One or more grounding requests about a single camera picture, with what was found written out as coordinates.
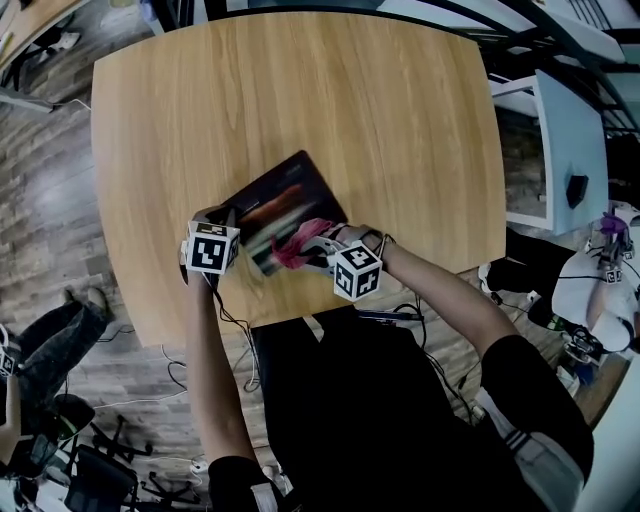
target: wooden table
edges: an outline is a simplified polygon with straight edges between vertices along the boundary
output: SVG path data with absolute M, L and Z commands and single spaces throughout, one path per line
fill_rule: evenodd
M 455 272 L 504 255 L 497 122 L 469 40 L 357 14 L 245 15 L 101 59 L 92 114 L 107 246 L 145 345 L 184 342 L 187 220 L 300 149 L 353 223 Z M 241 256 L 220 288 L 235 318 L 344 304 L 325 277 L 265 278 Z
M 21 10 L 19 0 L 9 0 L 0 18 L 0 36 L 6 32 L 13 35 L 0 54 L 0 74 L 38 37 L 87 2 L 89 0 L 33 0 L 29 7 Z M 53 109 L 46 101 L 3 88 L 0 88 L 0 101 L 44 112 Z

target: shoe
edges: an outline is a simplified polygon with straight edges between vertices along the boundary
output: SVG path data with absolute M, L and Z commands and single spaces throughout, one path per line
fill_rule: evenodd
M 63 32 L 62 36 L 60 37 L 60 41 L 58 41 L 56 44 L 52 44 L 51 46 L 49 46 L 49 48 L 57 52 L 73 48 L 80 40 L 81 35 L 82 34 L 80 34 L 80 32 Z
M 486 263 L 478 267 L 478 279 L 480 280 L 480 289 L 487 295 L 491 295 L 493 290 L 489 288 L 487 284 L 487 277 L 489 276 L 489 270 L 491 270 L 491 263 Z
M 107 312 L 107 299 L 105 298 L 104 293 L 100 290 L 97 288 L 89 288 L 87 298 L 89 299 L 89 302 L 98 306 L 105 313 Z
M 67 304 L 69 302 L 73 302 L 75 299 L 69 290 L 66 288 L 60 292 L 60 301 L 62 304 Z

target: white desk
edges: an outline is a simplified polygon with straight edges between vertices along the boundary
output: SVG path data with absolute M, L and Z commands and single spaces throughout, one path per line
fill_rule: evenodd
M 507 220 L 560 235 L 584 227 L 608 209 L 607 156 L 602 119 L 593 108 L 564 85 L 538 70 L 531 77 L 492 84 L 494 102 L 519 100 L 517 110 L 540 121 L 546 181 L 546 215 L 507 212 Z M 532 89 L 533 96 L 524 91 Z M 571 174 L 589 177 L 586 195 L 569 208 L 566 188 Z

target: forearm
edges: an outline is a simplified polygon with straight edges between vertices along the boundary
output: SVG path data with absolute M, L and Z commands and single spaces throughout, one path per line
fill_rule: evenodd
M 387 272 L 422 297 L 482 356 L 495 341 L 518 334 L 507 315 L 479 290 L 396 244 L 383 254 Z
M 187 384 L 205 454 L 209 462 L 228 455 L 255 460 L 211 289 L 200 275 L 189 279 Z

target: black shirt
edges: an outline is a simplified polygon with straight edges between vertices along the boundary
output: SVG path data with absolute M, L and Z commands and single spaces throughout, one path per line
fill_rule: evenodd
M 543 510 L 491 420 L 471 427 L 454 416 L 410 331 L 374 330 L 320 343 L 308 408 L 291 404 L 296 428 L 277 445 L 265 401 L 276 457 L 296 458 L 289 466 L 297 503 L 281 501 L 279 509 Z M 586 481 L 591 431 L 538 351 L 519 336 L 498 340 L 482 370 L 482 386 L 509 421 L 559 443 Z M 257 510 L 251 487 L 267 479 L 255 462 L 222 458 L 209 475 L 214 511 Z

